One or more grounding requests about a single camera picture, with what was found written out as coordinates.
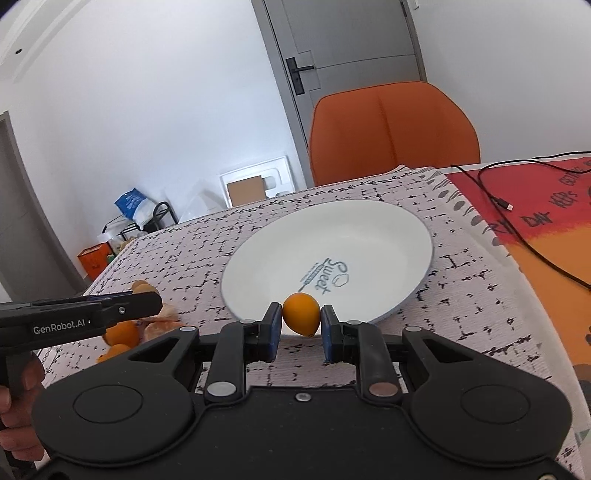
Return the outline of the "left hand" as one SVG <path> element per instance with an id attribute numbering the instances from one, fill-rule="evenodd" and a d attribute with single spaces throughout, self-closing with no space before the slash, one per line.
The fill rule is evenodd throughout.
<path id="1" fill-rule="evenodd" d="M 24 391 L 13 400 L 8 388 L 1 387 L 1 447 L 11 452 L 15 459 L 37 462 L 44 457 L 45 450 L 32 426 L 31 412 L 34 401 L 43 391 L 42 381 L 45 370 L 39 359 L 33 355 L 23 370 Z"/>

